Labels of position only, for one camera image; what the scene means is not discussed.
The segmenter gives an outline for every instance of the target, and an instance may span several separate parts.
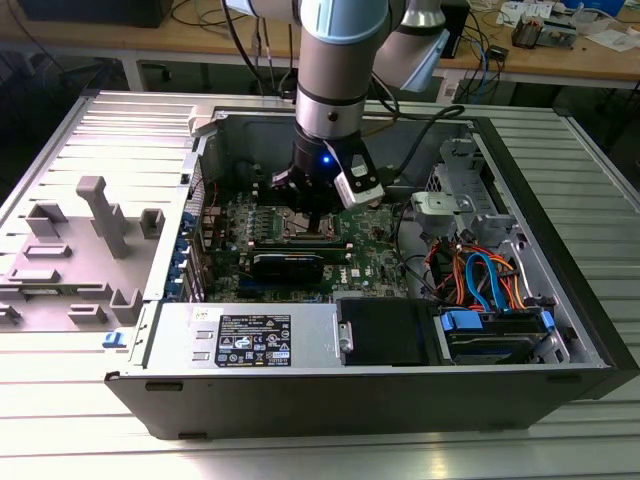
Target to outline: workbench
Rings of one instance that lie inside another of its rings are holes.
[[[215,8],[218,2],[210,0],[205,7]],[[199,27],[182,25],[168,17],[157,29],[121,27],[112,25],[88,25],[55,22],[30,22],[22,15],[17,5],[14,9],[24,26],[53,55],[89,56],[116,58],[122,62],[132,91],[144,91],[146,85],[140,62],[175,61],[201,64],[242,64],[233,42],[222,35]],[[192,6],[179,10],[180,18],[196,22]],[[511,46],[509,27],[497,27],[497,13],[477,13],[480,28],[496,45],[508,48],[509,57],[501,79],[510,82],[542,83],[549,85],[571,85],[602,88],[634,88],[640,80],[640,49],[623,53],[598,45],[580,37],[572,50],[538,47],[525,50]],[[221,14],[207,17],[210,21],[220,19]],[[623,9],[619,18],[640,24],[640,12]],[[240,38],[247,50],[254,29],[251,18],[235,22]],[[269,37],[274,65],[289,64],[287,27],[281,22],[269,21]],[[300,31],[294,28],[294,57],[298,55]],[[0,5],[0,51],[15,51],[25,54],[41,53],[19,29],[8,12],[6,3]],[[438,94],[439,103],[449,103],[455,96],[461,80],[470,78],[478,67],[478,59],[471,45],[462,41],[454,59],[441,59],[435,76],[444,78]]]
[[[0,274],[23,248],[35,201],[85,215],[82,175],[104,175],[127,216],[169,208],[190,150],[194,105],[272,108],[260,97],[103,92],[81,97],[0,208]],[[413,114],[440,107],[403,103]],[[640,196],[575,120],[550,109],[469,106],[491,119],[534,193],[640,361]],[[367,106],[380,112],[377,103]],[[637,478],[640,381],[570,404],[526,431],[161,441],[103,384],[126,349],[105,352],[100,327],[0,330],[0,471],[11,480],[247,478]]]

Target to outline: side panel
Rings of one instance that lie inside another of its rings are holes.
[[[527,183],[511,153],[491,121],[475,120],[495,168],[515,202],[514,207],[527,219],[544,255],[571,306],[589,333],[599,355],[616,369],[607,382],[584,392],[582,398],[601,398],[638,375],[638,364],[625,346],[609,316],[604,311],[571,253],[546,215],[531,186]]]
[[[267,378],[119,378],[107,386],[158,438],[523,429],[606,371]]]

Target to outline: circuit board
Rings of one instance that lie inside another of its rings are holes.
[[[226,202],[219,217],[210,251],[214,284],[207,301],[327,303],[348,296],[407,296],[390,242],[390,205],[325,217],[315,233],[308,232],[303,215],[287,207],[257,205],[248,194]],[[287,246],[321,256],[322,280],[303,286],[253,284],[244,268],[250,257],[261,250],[289,253]]]

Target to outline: blue cable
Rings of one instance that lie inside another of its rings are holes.
[[[471,101],[471,103],[476,104],[482,96],[482,90],[484,89],[484,85],[487,81],[487,73],[489,73],[489,62],[487,60],[487,54],[482,49],[482,45],[480,45],[480,42],[474,39],[470,39],[470,41],[472,44],[478,47],[478,51],[480,52],[480,55],[482,55],[482,65],[484,67],[482,72],[482,79],[480,80],[480,86],[478,87],[478,90],[476,90],[476,94],[473,96],[473,99]]]
[[[491,281],[491,291],[493,292],[493,300],[496,303],[496,308],[500,310],[508,310],[509,306],[507,305],[507,301],[502,294],[502,290],[500,290],[500,281],[498,279],[498,272],[496,271],[496,267],[493,265],[493,262],[489,258],[489,255],[486,253],[474,253],[467,259],[467,265],[465,267],[465,277],[467,280],[467,288],[471,292],[478,302],[482,305],[485,312],[491,311],[491,306],[489,302],[485,300],[485,298],[480,295],[476,285],[473,281],[473,263],[476,258],[482,259],[484,263],[487,264],[487,270],[489,271],[489,280]]]

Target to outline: white paper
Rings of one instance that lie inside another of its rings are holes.
[[[511,28],[516,28],[522,14],[547,20],[551,17],[552,8],[553,3],[504,2],[500,7],[500,12],[502,13],[498,14],[496,23],[498,25],[504,23]]]
[[[616,52],[626,52],[627,50],[637,47],[640,43],[635,36],[632,37],[631,35],[616,32],[615,30],[605,30],[604,32],[589,35],[587,38],[592,42],[599,43]]]

